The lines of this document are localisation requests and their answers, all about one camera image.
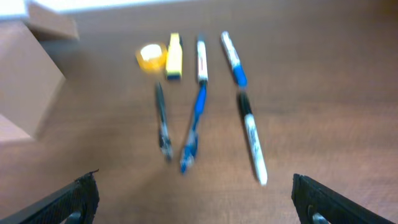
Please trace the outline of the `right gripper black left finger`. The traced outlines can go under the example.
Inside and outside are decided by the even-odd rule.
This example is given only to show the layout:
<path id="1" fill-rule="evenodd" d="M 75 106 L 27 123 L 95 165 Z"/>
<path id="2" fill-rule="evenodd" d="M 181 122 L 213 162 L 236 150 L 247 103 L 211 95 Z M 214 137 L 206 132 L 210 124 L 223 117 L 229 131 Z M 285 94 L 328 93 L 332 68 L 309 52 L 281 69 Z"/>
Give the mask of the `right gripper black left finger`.
<path id="1" fill-rule="evenodd" d="M 100 201 L 94 172 L 9 215 L 1 223 L 93 223 Z"/>

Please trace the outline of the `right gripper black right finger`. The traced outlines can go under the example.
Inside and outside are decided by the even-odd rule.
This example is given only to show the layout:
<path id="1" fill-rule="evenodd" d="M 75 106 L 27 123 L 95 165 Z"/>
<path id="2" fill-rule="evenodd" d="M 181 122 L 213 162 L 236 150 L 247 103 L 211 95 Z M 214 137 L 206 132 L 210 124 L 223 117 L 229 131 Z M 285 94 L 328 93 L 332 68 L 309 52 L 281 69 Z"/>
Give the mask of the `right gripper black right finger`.
<path id="1" fill-rule="evenodd" d="M 316 180 L 294 174 L 291 195 L 301 223 L 390 223 Z"/>

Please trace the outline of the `black ballpoint pen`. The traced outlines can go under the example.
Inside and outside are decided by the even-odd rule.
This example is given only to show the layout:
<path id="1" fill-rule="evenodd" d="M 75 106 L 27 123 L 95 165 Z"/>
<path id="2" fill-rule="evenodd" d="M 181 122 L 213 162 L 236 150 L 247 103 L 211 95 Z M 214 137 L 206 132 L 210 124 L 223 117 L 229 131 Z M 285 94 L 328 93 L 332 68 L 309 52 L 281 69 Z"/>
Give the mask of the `black ballpoint pen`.
<path id="1" fill-rule="evenodd" d="M 167 161 L 171 161 L 174 156 L 174 152 L 172 149 L 172 144 L 168 132 L 165 100 L 162 91 L 162 85 L 160 84 L 160 82 L 156 83 L 155 85 L 155 98 L 156 98 L 157 111 L 160 118 L 159 147 L 163 155 L 165 156 L 165 159 Z"/>

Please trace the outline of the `blue ballpoint pen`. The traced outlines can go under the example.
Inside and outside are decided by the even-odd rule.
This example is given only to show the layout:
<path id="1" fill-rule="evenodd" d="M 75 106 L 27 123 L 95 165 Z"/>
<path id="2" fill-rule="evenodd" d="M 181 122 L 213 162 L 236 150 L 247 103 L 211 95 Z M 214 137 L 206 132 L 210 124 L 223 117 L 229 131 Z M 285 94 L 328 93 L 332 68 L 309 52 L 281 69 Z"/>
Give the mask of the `blue ballpoint pen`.
<path id="1" fill-rule="evenodd" d="M 198 150 L 198 133 L 197 126 L 201 115 L 205 110 L 206 103 L 206 89 L 207 84 L 200 83 L 200 90 L 197 95 L 195 105 L 193 107 L 192 123 L 190 125 L 187 140 L 182 150 L 180 160 L 180 171 L 185 174 L 189 168 L 194 164 Z"/>

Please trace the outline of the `brown cardboard box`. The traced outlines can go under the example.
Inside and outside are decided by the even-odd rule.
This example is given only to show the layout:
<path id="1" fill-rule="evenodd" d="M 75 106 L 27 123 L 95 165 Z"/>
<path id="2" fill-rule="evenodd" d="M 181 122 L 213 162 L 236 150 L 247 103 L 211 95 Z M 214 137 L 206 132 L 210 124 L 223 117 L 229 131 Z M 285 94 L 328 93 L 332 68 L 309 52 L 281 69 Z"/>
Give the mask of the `brown cardboard box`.
<path id="1" fill-rule="evenodd" d="M 1 142 L 35 139 L 65 81 L 41 43 L 80 38 L 73 18 L 23 5 L 23 14 L 1 17 Z"/>

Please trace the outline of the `blue capped whiteboard marker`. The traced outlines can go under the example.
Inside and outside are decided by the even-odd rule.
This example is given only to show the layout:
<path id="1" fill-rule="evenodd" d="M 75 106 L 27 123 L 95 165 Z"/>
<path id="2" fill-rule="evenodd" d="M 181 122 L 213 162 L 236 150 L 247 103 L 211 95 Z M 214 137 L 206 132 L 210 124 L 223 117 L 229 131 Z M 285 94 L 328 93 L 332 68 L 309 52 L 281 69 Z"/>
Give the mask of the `blue capped whiteboard marker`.
<path id="1" fill-rule="evenodd" d="M 231 66 L 231 70 L 237 85 L 241 88 L 246 88 L 248 80 L 246 78 L 243 66 L 241 65 L 238 53 L 232 43 L 228 31 L 223 31 L 221 33 L 221 43 Z"/>

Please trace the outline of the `yellow tape roll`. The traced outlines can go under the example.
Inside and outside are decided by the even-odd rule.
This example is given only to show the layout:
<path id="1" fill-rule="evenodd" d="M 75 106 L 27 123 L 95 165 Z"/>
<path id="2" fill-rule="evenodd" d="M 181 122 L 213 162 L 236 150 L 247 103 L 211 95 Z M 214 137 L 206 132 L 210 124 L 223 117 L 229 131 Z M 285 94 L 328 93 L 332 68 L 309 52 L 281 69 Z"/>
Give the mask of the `yellow tape roll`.
<path id="1" fill-rule="evenodd" d="M 136 50 L 136 60 L 146 73 L 159 73 L 165 68 L 167 48 L 161 42 L 151 42 Z"/>

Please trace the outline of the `yellow highlighter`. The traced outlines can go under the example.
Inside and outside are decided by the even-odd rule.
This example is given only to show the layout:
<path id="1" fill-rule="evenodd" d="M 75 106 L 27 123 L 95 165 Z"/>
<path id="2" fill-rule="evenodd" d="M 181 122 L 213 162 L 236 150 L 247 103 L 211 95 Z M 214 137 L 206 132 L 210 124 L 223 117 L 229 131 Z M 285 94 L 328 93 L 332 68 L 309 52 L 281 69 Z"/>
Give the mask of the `yellow highlighter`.
<path id="1" fill-rule="evenodd" d="M 167 80 L 179 80 L 182 77 L 182 45 L 179 33 L 171 33 L 167 52 L 165 74 Z"/>

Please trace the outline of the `black capped whiteboard marker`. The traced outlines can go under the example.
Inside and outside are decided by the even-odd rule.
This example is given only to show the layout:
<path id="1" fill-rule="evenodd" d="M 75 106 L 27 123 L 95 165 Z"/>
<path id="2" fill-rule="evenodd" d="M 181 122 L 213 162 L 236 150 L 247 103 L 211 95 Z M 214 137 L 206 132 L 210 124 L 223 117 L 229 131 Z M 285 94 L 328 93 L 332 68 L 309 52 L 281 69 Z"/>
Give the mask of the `black capped whiteboard marker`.
<path id="1" fill-rule="evenodd" d="M 197 36 L 197 80 L 199 83 L 208 81 L 208 67 L 206 57 L 206 45 L 204 36 Z"/>

